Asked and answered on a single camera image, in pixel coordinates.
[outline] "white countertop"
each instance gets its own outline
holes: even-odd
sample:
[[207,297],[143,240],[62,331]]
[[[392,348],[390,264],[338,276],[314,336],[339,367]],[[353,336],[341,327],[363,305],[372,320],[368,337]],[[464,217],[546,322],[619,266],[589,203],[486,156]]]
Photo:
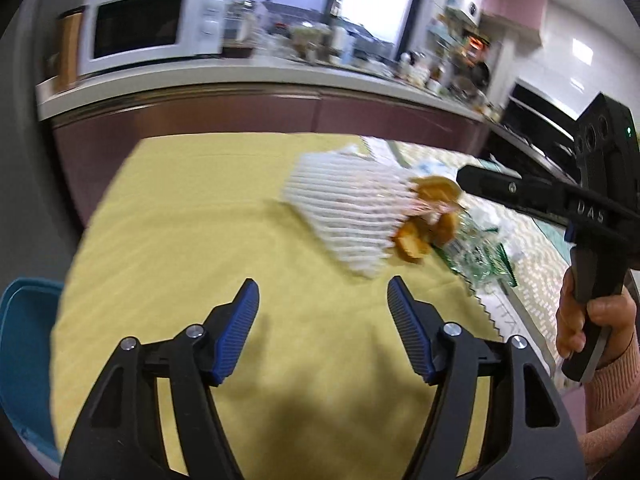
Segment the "white countertop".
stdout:
[[285,83],[368,92],[430,106],[482,120],[464,105],[417,88],[324,66],[309,66],[276,57],[249,59],[192,59],[127,68],[82,81],[75,88],[50,95],[50,82],[36,87],[40,120],[126,94],[177,86],[215,83]]

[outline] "yellow tablecloth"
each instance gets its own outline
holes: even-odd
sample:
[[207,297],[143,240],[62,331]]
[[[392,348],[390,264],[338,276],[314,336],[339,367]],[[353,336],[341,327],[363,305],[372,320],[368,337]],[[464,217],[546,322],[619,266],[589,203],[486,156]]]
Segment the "yellow tablecloth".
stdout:
[[[414,296],[477,336],[497,338],[462,281],[436,257],[396,257],[374,280],[351,274],[279,202],[304,152],[336,135],[209,134],[146,139],[91,220],[68,275],[52,348],[52,416],[64,449],[102,366],[127,335],[171,338],[234,296],[245,277],[260,309],[235,373],[213,390],[245,478],[400,478],[434,388],[410,367],[386,306],[400,274]],[[163,433],[185,472],[166,381]],[[487,382],[463,468],[478,459]]]

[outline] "green plastic wrapper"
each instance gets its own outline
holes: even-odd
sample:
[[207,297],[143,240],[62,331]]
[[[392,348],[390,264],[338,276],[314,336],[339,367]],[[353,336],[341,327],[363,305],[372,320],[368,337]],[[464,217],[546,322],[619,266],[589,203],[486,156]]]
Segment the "green plastic wrapper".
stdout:
[[464,210],[460,212],[456,237],[444,247],[434,249],[449,269],[463,276],[473,288],[499,278],[511,286],[518,285],[497,229],[482,230]]

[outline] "microwave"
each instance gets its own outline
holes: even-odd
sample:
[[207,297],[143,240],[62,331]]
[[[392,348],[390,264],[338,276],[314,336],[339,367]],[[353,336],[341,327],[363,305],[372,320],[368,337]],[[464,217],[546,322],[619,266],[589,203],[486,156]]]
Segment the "microwave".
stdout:
[[78,76],[219,54],[226,0],[85,0]]

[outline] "kitchen cabinet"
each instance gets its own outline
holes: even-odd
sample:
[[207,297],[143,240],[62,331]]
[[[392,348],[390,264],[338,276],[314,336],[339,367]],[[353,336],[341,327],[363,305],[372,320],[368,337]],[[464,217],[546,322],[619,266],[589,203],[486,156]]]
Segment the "kitchen cabinet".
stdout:
[[309,87],[136,95],[52,121],[76,211],[87,225],[140,139],[205,132],[322,132],[404,140],[477,155],[487,128],[452,112],[365,92]]
[[484,0],[482,18],[513,27],[524,38],[542,44],[542,28],[549,0]]

